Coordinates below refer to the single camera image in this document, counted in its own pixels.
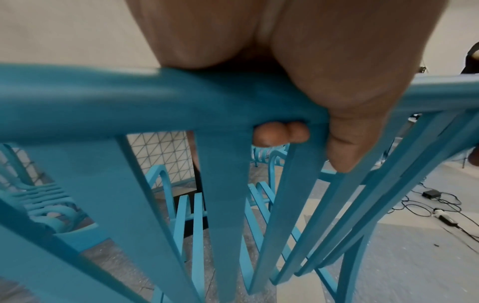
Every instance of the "leg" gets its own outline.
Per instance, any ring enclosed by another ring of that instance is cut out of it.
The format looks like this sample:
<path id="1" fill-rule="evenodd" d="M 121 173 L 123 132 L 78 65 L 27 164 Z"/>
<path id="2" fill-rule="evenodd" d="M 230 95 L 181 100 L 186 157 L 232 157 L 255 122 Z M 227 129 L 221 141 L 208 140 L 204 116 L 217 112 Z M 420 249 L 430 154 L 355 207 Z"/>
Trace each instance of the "leg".
<path id="1" fill-rule="evenodd" d="M 344 254 L 339 274 L 338 291 L 335 303 L 351 303 L 353 300 L 359 268 L 374 228 L 368 231 Z"/>

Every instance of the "tiled floor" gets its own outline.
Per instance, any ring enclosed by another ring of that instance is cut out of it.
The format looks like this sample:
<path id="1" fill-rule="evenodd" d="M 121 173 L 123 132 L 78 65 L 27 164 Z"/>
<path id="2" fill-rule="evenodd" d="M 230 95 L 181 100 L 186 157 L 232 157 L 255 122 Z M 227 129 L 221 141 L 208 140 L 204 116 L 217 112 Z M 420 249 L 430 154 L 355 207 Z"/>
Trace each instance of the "tiled floor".
<path id="1" fill-rule="evenodd" d="M 281 169 L 277 169 L 279 180 Z M 250 181 L 267 179 L 265 166 L 251 166 Z M 450 191 L 459 196 L 463 202 L 465 214 L 479 222 L 479 203 L 476 201 L 479 189 L 476 189 L 479 178 L 471 172 L 465 172 L 451 165 L 443 165 L 436 169 L 425 181 L 429 187 Z M 194 183 L 175 188 L 175 195 L 190 191 Z M 312 212 L 320 202 L 327 188 L 327 183 L 318 181 L 310 199 L 303 209 L 297 227 L 303 230 Z M 158 193 L 160 209 L 167 218 L 162 194 Z M 422 199 L 420 195 L 410 194 L 411 199 Z M 435 207 L 434 202 L 425 200 Z M 258 210 L 253 210 L 261 228 L 264 221 Z M 461 226 L 479 235 L 479 227 L 458 214 L 454 218 Z M 245 227 L 244 236 L 248 252 L 253 264 L 258 252 L 251 233 Z M 217 289 L 215 270 L 208 230 L 204 231 L 205 247 L 205 289 L 206 302 L 216 303 Z M 397 211 L 387 215 L 381 221 L 370 247 L 366 253 L 364 264 L 358 278 L 354 295 L 355 303 L 402 303 L 402 302 L 435 302 L 448 303 L 451 300 L 460 303 L 477 302 L 479 291 L 479 245 L 454 229 L 443 229 L 435 218 L 420 218 L 407 211 Z M 192 246 L 192 237 L 185 238 L 184 247 L 187 260 Z M 151 282 L 128 260 L 112 241 L 106 241 L 83 253 L 101 268 L 119 279 L 126 286 L 150 300 L 153 294 Z M 339 261 L 329 269 L 334 277 L 339 274 Z M 185 266 L 191 271 L 191 261 Z M 248 296 L 241 277 L 238 279 L 237 299 L 239 303 L 330 303 L 331 296 L 321 287 L 319 278 L 309 274 L 300 278 L 294 277 L 287 283 L 277 287 L 268 284 L 265 291 Z M 15 283 L 0 280 L 0 303 L 37 303 L 39 302 L 27 290 Z"/>

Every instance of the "hand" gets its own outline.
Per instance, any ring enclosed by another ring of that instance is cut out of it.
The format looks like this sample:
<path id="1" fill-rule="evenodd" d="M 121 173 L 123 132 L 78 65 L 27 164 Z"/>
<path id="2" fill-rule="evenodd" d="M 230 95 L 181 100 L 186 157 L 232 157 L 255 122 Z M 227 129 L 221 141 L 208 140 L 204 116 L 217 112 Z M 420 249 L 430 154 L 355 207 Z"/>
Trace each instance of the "hand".
<path id="1" fill-rule="evenodd" d="M 127 0 L 163 66 L 279 64 L 331 117 L 327 155 L 350 171 L 417 72 L 447 0 Z M 298 122 L 256 128 L 256 146 L 309 138 Z"/>

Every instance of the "gray floor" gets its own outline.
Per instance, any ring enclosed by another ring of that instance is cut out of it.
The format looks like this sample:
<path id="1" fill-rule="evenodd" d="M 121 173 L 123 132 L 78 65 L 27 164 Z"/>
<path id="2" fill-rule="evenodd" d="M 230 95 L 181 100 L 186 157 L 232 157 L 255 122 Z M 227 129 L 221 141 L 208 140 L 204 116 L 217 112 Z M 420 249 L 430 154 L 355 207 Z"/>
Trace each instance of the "gray floor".
<path id="1" fill-rule="evenodd" d="M 251 182 L 266 179 L 265 166 L 252 166 Z M 465 176 L 456 169 L 441 166 L 426 179 L 425 185 L 454 193 L 462 200 L 464 210 L 479 212 L 479 203 L 475 198 L 479 193 L 477 179 Z M 187 184 L 175 191 L 186 192 L 192 187 L 192 184 Z M 318 181 L 311 198 L 321 198 L 326 187 L 327 183 Z M 158 198 L 160 209 L 168 220 L 161 194 Z M 264 229 L 259 211 L 254 210 L 254 213 Z M 245 228 L 244 235 L 251 259 L 255 263 L 257 249 L 249 229 Z M 204 236 L 206 302 L 218 302 L 207 230 L 204 231 Z M 191 237 L 186 238 L 184 247 L 187 254 L 191 245 Z M 151 299 L 154 286 L 112 241 L 106 241 L 83 254 L 147 300 Z M 191 271 L 190 261 L 186 262 L 186 267 Z M 329 267 L 334 277 L 338 276 L 339 268 L 340 260 Z M 261 294 L 247 296 L 241 277 L 238 282 L 236 302 L 276 302 L 276 287 L 273 285 L 269 284 Z M 478 285 L 479 255 L 464 245 L 461 239 L 442 230 L 379 224 L 363 261 L 354 302 L 472 303 L 478 301 Z M 325 294 L 326 299 L 333 302 L 327 292 Z M 39 301 L 24 288 L 13 282 L 0 280 L 0 303 L 33 302 Z"/>

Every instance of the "blue bench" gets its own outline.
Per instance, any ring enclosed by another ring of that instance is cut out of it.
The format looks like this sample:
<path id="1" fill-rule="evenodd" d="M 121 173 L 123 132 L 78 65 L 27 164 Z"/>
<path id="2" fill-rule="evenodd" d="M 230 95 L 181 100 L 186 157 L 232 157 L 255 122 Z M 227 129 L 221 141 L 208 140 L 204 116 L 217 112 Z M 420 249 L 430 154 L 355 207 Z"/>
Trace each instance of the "blue bench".
<path id="1" fill-rule="evenodd" d="M 371 168 L 412 113 L 423 116 L 381 168 Z M 249 185 L 253 127 L 269 121 L 308 124 L 311 138 L 273 151 L 284 158 L 279 187 Z M 126 134 L 194 130 L 203 196 L 189 213 L 182 198 L 175 227 L 159 213 Z M 378 220 L 442 161 L 479 142 L 479 78 L 417 78 L 391 113 L 383 136 L 330 185 L 302 234 L 295 223 L 326 161 L 328 114 L 281 75 L 138 73 L 41 65 L 0 66 L 0 142 L 15 142 L 64 189 L 156 285 L 153 301 L 204 301 L 202 232 L 194 234 L 193 270 L 185 270 L 181 226 L 202 230 L 204 200 L 221 302 L 235 298 L 241 268 L 246 289 L 260 292 L 292 275 L 316 272 L 336 303 L 350 303 L 361 258 Z M 365 184 L 319 246 L 314 245 L 354 190 Z M 263 192 L 272 203 L 264 207 Z M 45 302 L 145 302 L 61 239 L 0 199 L 0 276 Z M 267 229 L 251 217 L 256 204 Z M 242 239 L 246 217 L 259 258 L 253 268 Z M 286 246 L 290 235 L 297 241 Z M 344 256 L 335 281 L 324 269 Z M 279 258 L 285 263 L 276 267 Z"/>

